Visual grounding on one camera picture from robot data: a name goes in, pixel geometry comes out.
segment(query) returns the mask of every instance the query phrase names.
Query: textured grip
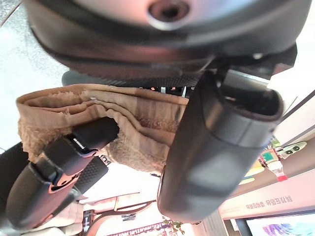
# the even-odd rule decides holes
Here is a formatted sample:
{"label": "textured grip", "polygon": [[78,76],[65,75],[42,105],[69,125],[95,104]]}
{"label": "textured grip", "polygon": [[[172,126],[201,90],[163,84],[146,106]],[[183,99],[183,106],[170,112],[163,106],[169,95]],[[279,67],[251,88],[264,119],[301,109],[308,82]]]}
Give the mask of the textured grip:
{"label": "textured grip", "polygon": [[83,194],[108,172],[104,162],[95,157],[81,173],[75,187]]}

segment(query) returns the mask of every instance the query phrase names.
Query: sign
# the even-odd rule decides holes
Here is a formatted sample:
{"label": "sign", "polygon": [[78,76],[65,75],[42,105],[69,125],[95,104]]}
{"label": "sign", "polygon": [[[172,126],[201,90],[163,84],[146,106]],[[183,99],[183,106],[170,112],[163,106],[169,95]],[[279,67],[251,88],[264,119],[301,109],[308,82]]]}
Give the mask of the sign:
{"label": "sign", "polygon": [[315,170],[226,200],[220,207],[223,219],[284,213],[315,207]]}
{"label": "sign", "polygon": [[171,226],[161,222],[154,225],[149,225],[149,226],[141,227],[138,229],[133,229],[133,230],[129,230],[129,231],[113,234],[113,235],[108,235],[108,236],[134,236],[134,235],[139,235],[142,233],[147,233],[147,232],[152,232],[152,231],[160,231],[162,229],[167,229],[167,228],[171,228]]}

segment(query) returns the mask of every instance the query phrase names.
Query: wall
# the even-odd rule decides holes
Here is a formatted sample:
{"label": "wall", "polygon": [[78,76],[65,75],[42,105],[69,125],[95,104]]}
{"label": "wall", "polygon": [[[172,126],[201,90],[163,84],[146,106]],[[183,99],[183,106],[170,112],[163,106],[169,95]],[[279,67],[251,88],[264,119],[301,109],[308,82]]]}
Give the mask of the wall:
{"label": "wall", "polygon": [[[307,143],[305,148],[286,160],[282,160],[283,170],[288,177],[315,169],[315,138],[308,140]],[[277,182],[275,175],[269,170],[265,170],[254,177],[256,179],[254,182],[239,185],[230,197],[233,198]]]}
{"label": "wall", "polygon": [[223,219],[281,214],[315,208],[315,170],[226,200],[219,211]]}

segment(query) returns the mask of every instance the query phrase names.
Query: fuzzy beige fabric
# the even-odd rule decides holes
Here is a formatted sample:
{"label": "fuzzy beige fabric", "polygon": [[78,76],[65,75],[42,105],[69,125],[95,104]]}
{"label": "fuzzy beige fabric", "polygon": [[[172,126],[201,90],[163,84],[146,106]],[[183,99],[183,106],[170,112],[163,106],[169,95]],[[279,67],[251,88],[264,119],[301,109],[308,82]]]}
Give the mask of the fuzzy beige fabric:
{"label": "fuzzy beige fabric", "polygon": [[141,88],[79,84],[17,99],[19,134],[29,160],[72,127],[101,117],[115,119],[118,138],[102,154],[136,170],[161,172],[188,99]]}

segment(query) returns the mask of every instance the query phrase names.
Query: tiled floor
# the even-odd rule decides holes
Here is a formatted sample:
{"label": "tiled floor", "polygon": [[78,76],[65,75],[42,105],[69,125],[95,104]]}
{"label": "tiled floor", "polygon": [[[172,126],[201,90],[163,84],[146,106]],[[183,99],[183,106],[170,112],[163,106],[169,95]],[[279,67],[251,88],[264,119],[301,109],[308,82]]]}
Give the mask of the tiled floor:
{"label": "tiled floor", "polygon": [[[0,21],[17,0],[0,0]],[[49,57],[36,42],[21,5],[0,28],[0,148],[20,141],[15,99],[28,92],[61,86],[67,68]]]}

